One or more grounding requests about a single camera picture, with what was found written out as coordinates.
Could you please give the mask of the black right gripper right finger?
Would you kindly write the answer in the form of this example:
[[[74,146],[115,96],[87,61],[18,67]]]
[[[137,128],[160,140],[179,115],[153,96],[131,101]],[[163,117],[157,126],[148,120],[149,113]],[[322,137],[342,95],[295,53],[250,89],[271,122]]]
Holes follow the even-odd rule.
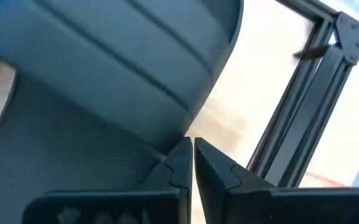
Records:
[[[206,224],[359,224],[359,188],[282,188],[195,138]]]

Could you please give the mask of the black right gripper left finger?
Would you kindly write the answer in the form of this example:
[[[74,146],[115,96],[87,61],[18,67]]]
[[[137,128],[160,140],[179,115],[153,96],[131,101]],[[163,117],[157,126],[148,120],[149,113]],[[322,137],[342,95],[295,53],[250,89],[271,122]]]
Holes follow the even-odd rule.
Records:
[[[190,224],[192,163],[186,137],[138,186],[47,192],[26,206],[22,224]]]

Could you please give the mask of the black rubber slide sandal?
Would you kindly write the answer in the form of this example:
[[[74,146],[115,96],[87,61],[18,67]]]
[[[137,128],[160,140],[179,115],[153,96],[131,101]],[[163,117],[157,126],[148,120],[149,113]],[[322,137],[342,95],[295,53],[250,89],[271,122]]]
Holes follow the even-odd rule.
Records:
[[[138,186],[188,137],[244,0],[0,0],[0,224],[51,191]]]

